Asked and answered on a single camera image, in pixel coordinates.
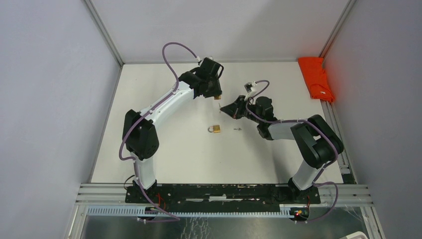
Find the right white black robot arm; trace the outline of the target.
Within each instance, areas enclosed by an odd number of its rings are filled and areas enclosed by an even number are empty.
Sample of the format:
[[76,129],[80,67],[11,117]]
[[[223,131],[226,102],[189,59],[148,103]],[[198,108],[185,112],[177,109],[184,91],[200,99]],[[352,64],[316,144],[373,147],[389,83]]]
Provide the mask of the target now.
[[337,160],[344,144],[321,115],[307,119],[277,119],[272,100],[258,97],[255,101],[240,95],[220,111],[233,119],[247,118],[257,123],[259,135],[265,140],[295,141],[303,161],[288,181],[287,195],[291,202],[300,203],[308,195],[323,171]]

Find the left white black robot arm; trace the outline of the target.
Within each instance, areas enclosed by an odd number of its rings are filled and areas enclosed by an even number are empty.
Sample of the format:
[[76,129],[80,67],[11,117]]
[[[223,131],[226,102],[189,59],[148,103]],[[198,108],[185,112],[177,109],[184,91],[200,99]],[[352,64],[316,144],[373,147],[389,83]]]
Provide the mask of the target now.
[[160,141],[157,129],[187,102],[200,96],[219,98],[222,95],[220,77],[224,67],[209,57],[197,67],[176,77],[174,86],[152,105],[139,112],[125,114],[120,160],[133,160],[137,196],[145,203],[156,198],[153,156]]

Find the orange folded cloth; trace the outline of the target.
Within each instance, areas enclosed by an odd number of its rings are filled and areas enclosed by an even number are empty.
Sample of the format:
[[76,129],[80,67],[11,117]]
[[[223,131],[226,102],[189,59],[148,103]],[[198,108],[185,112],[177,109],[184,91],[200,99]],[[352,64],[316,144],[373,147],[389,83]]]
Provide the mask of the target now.
[[323,62],[324,58],[321,57],[298,58],[298,64],[310,97],[333,103],[335,95],[328,84],[327,73],[322,66]]

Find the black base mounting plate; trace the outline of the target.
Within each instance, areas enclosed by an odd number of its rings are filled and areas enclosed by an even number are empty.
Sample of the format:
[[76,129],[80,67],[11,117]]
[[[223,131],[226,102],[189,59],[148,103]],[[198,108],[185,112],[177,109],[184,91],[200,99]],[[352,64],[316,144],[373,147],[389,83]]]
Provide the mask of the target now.
[[319,191],[304,191],[287,184],[154,184],[143,195],[134,183],[127,187],[125,202],[154,203],[169,213],[279,212],[281,204],[320,204]]

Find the aluminium frame rails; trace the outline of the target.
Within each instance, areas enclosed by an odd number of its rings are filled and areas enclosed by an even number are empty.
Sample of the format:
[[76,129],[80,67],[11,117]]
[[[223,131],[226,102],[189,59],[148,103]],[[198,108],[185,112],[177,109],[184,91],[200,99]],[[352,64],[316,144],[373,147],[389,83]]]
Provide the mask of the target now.
[[[326,122],[338,138],[344,142],[333,105],[327,101],[321,101],[321,106]],[[336,205],[339,207],[373,207],[374,203],[368,186],[358,184],[356,181],[351,159],[346,149],[338,156],[337,163],[343,183],[338,184],[339,196]]]

